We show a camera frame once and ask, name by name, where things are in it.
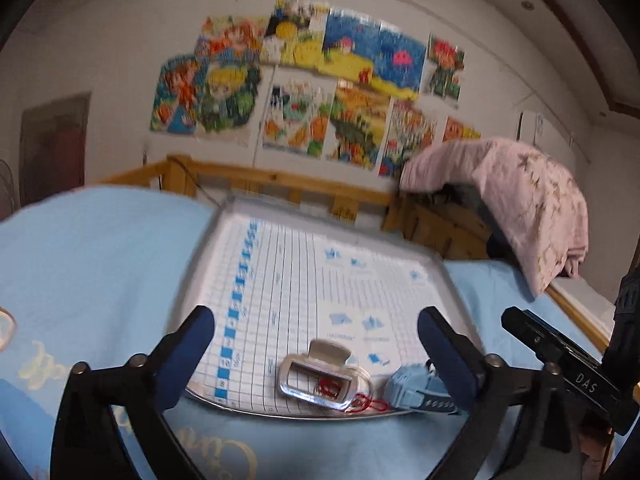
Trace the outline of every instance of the brown door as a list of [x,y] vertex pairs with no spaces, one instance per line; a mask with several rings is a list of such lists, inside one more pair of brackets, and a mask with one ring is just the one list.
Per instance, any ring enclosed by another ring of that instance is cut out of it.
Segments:
[[89,96],[30,108],[20,131],[20,202],[26,206],[84,186]]

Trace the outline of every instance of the red string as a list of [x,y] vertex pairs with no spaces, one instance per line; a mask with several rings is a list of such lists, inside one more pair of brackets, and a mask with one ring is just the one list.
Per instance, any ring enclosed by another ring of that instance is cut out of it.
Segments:
[[[319,390],[324,396],[337,399],[340,394],[340,384],[328,377],[323,377],[318,381],[316,390]],[[386,412],[390,409],[389,405],[382,399],[371,399],[365,394],[356,394],[356,398],[351,403],[351,406],[347,408],[347,412],[360,413],[367,408],[371,408],[377,412]]]

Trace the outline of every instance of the tray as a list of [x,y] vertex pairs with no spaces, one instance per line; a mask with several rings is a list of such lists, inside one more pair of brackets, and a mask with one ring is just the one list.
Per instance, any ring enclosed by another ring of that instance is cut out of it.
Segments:
[[[313,420],[380,416],[282,397],[275,390],[278,366],[287,354],[306,353],[313,338],[332,339],[351,349],[348,364],[365,368],[380,396],[400,365],[427,360],[415,328],[425,306],[436,306],[482,349],[437,254],[263,197],[232,194],[218,209],[167,331],[198,304],[213,311],[216,332],[187,391],[236,412]],[[292,374],[289,382],[315,387],[308,376]]]

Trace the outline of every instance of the pink floral fabric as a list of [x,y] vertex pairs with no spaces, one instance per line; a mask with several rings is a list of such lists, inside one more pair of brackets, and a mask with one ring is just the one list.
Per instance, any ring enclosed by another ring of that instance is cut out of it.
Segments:
[[587,203],[571,173],[509,139],[450,140],[415,155],[400,189],[473,184],[504,232],[535,296],[566,269],[578,275],[589,248]]

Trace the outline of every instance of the painting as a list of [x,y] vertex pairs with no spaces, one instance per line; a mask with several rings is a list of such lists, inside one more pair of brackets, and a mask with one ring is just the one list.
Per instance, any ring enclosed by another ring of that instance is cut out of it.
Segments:
[[248,146],[261,81],[257,65],[210,63],[196,115],[197,137]]
[[327,6],[279,0],[262,43],[260,60],[315,68],[321,57]]
[[274,85],[262,145],[320,158],[333,97],[308,82]]
[[431,146],[436,126],[437,120],[432,115],[412,108],[407,102],[395,102],[379,176],[399,178],[405,162]]
[[332,9],[317,69],[391,96],[415,99],[425,57],[426,46],[397,29],[367,16]]
[[385,135],[390,97],[338,81],[330,123],[335,129],[328,159],[373,170]]
[[464,70],[465,53],[447,41],[429,38],[429,61],[435,65],[429,82],[435,95],[458,101],[460,98],[460,73]]
[[461,123],[453,117],[447,118],[447,124],[444,127],[444,136],[442,142],[455,139],[480,139],[482,135],[471,126]]
[[195,56],[176,56],[160,70],[150,129],[193,135],[207,64]]
[[196,42],[199,59],[258,63],[268,18],[244,16],[209,17]]

